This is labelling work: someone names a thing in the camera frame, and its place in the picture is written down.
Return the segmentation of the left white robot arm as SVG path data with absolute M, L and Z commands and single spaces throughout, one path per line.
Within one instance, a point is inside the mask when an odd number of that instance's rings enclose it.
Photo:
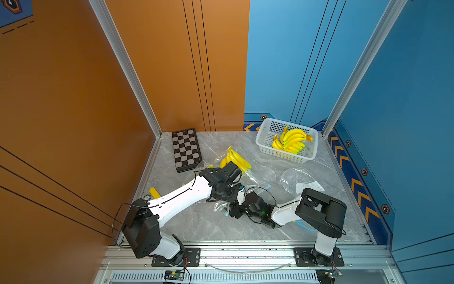
M 145 201 L 137 199 L 129 204 L 121 231 L 137 259 L 160 256 L 172 265 L 186 263 L 186 248 L 176 235 L 168 235 L 161 228 L 193 204 L 202 200 L 221 200 L 235 203 L 241 190 L 241 169 L 229 162 L 223 168 L 206 168 L 192 181 L 162 196 Z

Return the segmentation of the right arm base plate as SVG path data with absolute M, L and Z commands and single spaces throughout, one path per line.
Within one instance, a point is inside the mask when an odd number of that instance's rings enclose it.
M 318 253 L 313 247 L 296 247 L 293 249 L 294 259 L 298 267 L 344 267 L 344 258 L 339 248 L 335 247 L 330 256 Z

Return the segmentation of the yellow banana bunch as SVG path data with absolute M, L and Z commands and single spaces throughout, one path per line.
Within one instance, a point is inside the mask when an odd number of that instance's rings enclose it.
M 284 141 L 285 141 L 285 137 L 286 137 L 286 134 L 287 134 L 287 132 L 288 132 L 288 128 L 289 128 L 289 126 L 286 125 L 285 128 L 283 129 L 283 132 L 282 132 L 281 136 L 280 136 L 280 142 L 281 142 L 282 144 L 283 144 Z

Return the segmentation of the aluminium front rail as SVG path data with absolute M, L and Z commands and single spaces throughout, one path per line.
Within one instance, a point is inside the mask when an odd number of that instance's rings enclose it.
M 200 248 L 199 268 L 225 270 L 263 270 L 278 267 L 296 267 L 294 249 L 312 247 L 308 242 L 189 242 L 184 244 L 189 250 Z M 396 269 L 397 264 L 385 246 L 370 243 L 339 242 L 345 266 L 344 269 Z M 130 249 L 109 246 L 102 259 L 100 270 L 152 269 L 152 258 L 137 259 Z

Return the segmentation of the clear zip-top bag blue seal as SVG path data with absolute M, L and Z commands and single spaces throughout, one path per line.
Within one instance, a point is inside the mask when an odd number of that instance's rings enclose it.
M 298 226 L 300 226 L 301 228 L 304 228 L 307 231 L 317 232 L 317 230 L 314 229 L 313 227 L 311 227 L 310 225 L 308 225 L 308 223 L 306 221 L 297 220 L 297 221 L 294 221 L 294 223 L 297 224 Z

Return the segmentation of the left green circuit board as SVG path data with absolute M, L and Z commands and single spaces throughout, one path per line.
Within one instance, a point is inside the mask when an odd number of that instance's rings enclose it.
M 164 283 L 182 284 L 185 280 L 185 270 L 166 270 L 164 272 Z

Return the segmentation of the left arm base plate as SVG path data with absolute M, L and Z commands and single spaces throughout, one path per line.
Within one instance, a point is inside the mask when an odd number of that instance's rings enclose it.
M 168 260 L 163 256 L 154 255 L 152 258 L 152 267 L 199 267 L 201 259 L 201 249 L 198 247 L 189 247 L 178 252 L 175 257 Z

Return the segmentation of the brown checkered chessboard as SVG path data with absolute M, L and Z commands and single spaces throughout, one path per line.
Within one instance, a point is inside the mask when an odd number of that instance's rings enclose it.
M 194 170 L 202 162 L 195 128 L 172 132 L 171 140 L 177 173 Z

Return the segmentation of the green circuit board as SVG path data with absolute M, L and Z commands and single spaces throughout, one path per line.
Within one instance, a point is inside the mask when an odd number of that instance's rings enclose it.
M 182 284 L 185 280 L 185 270 L 166 270 L 164 272 L 164 283 Z
M 336 279 L 343 276 L 341 271 L 317 270 L 317 279 L 320 284 L 335 284 Z

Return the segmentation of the right green circuit board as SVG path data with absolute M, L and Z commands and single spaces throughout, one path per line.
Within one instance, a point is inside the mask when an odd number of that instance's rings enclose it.
M 336 279 L 343 276 L 341 271 L 317 270 L 317 279 L 320 284 L 335 284 Z

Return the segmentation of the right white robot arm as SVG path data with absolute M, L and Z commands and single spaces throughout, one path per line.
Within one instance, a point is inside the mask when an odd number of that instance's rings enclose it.
M 344 235 L 347 206 L 311 188 L 305 188 L 300 197 L 285 204 L 268 204 L 252 190 L 229 205 L 229 215 L 240 218 L 246 215 L 252 222 L 268 228 L 285 226 L 291 222 L 304 221 L 317 231 L 313 247 L 294 249 L 294 258 L 299 267 L 345 266 L 337 241 Z

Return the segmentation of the white plastic basket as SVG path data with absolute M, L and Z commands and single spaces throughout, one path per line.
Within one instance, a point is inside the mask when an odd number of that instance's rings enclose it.
M 260 151 L 293 162 L 313 160 L 318 151 L 318 131 L 298 124 L 267 118 L 256 140 Z

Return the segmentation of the small yellow block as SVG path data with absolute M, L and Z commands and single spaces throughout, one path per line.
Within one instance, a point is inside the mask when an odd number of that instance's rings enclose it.
M 157 192 L 157 190 L 155 188 L 151 188 L 149 190 L 149 193 L 150 193 L 150 195 L 152 196 L 152 198 L 154 200 L 157 200 L 157 199 L 161 198 L 161 195 Z

